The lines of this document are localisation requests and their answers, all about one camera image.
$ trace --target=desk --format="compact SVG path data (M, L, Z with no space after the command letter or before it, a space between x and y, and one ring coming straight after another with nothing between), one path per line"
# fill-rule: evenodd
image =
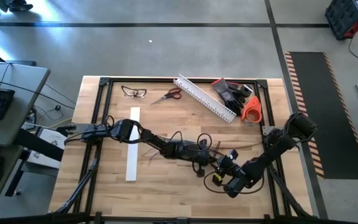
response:
M99 78L83 78L73 115L74 123L91 121ZM144 98L129 98L124 96L121 85L146 88L147 94ZM211 85L198 86L219 99ZM268 79L268 86L276 125L283 126L290 115L283 82L280 79ZM223 153L228 153L230 147L249 146L262 141L258 126L245 126L239 118L227 124L186 93L182 93L180 100L169 99L150 105L172 87L174 84L170 83L114 83L109 114L116 121L129 118L130 108L138 106L141 125L153 133L170 138L174 132L180 130L183 138L191 141L196 141L201 133L210 133L213 145L221 141L221 147L225 148L220 149ZM99 112L98 123L101 122L101 116L102 110ZM267 183L256 194L239 195L236 198L208 192L203 180L196 177L189 162L155 156L149 164L149 157L141 156L151 148L146 144L139 144L137 181L126 182L127 147L127 144L111 139L104 140L91 214L102 212L103 216L165 218L263 218L264 214L272 215ZM50 203L51 211L62 206L77 186L84 151L85 144L82 142L71 142L66 146ZM242 164L259 156L263 149L261 145L255 145L238 151L236 162ZM287 151L282 161L288 188L303 208L311 213L298 151ZM211 172L210 167L206 169L206 173L208 172ZM217 189L210 180L208 185ZM80 211L85 208L87 192L85 188ZM279 202L279 209L283 212L282 200L279 199Z
M0 65L0 80L2 80L7 66ZM45 84L49 73L50 70L47 68L10 65L3 82L39 92ZM5 147L0 150L0 156L5 158L4 175L0 181L0 194L23 150L22 146L12 146L11 144L38 97L38 94L5 84L2 84L1 88L14 90L15 94L4 119L0 120L0 146Z

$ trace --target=gray floor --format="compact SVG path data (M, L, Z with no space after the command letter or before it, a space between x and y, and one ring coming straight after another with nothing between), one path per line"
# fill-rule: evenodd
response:
M269 23L263 1L102 0L29 1L27 14L1 14L0 22ZM326 23L325 0L271 0L277 23ZM327 28L278 29L283 51L325 52L358 132L358 60ZM352 49L358 54L358 34ZM0 56L35 60L52 73L47 83L76 100L83 75L281 78L270 28L249 27L0 27ZM69 103L49 90L45 94ZM45 110L55 103L40 97ZM64 118L72 111L64 108ZM41 120L51 125L56 121ZM0 217L47 212L54 180L25 174L24 195L0 198ZM330 219L358 222L358 180L320 180Z

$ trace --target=orange and black striped edge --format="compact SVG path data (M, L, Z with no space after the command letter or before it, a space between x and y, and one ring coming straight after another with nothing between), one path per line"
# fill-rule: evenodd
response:
M287 61L288 71L290 73L290 78L292 82L293 91L295 92L296 103L298 105L298 109L306 116L308 116L308 111L306 110L305 101L303 100L302 90L299 85L298 76L296 75L295 66L293 65L293 60L290 52L285 52L285 60ZM314 138L312 138L309 142L309 149L311 153L311 157L313 159L314 170L318 177L324 178L323 165L321 165L321 159L318 154L317 144Z
M353 124L353 121L352 121L352 118L349 116L349 111L347 110L347 106L343 100L343 96L342 96L342 93L341 93L341 90L339 89L339 86L337 84L337 81L336 81L336 78L335 78L335 74L334 74L334 70L328 60L328 56L326 53L323 53L324 54L324 57L326 59L326 63L327 63L327 67L329 69L329 72L333 78L333 81L334 81L334 84L335 84L335 87L336 87L336 91L338 93L338 96L339 96L339 99L341 99L341 103L342 103L342 106L343 106L343 110L345 111L346 113L346 116L347 116L347 120L349 121L349 124L351 125L351 128L352 128L352 131L353 131L353 135L356 139L356 142L357 142L357 146L358 146L358 136L357 136L357 133L356 133L356 129L354 128L354 124Z

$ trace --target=black floor mat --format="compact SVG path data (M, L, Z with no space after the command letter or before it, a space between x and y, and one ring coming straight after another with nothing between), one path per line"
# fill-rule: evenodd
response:
M287 52L285 58L298 109L317 124L308 143L316 174L358 179L358 137L326 54Z

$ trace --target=scissors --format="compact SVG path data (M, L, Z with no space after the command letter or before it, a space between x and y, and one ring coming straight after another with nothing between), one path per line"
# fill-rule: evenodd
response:
M163 97L159 98L158 100L156 100L155 102L151 103L150 105L154 104L154 103L157 103L159 101L162 101L162 100L165 100L165 99L168 99L168 98L174 98L176 100L179 100L181 98L181 89L179 87L176 87L176 88L172 88L168 91L167 94L165 94Z

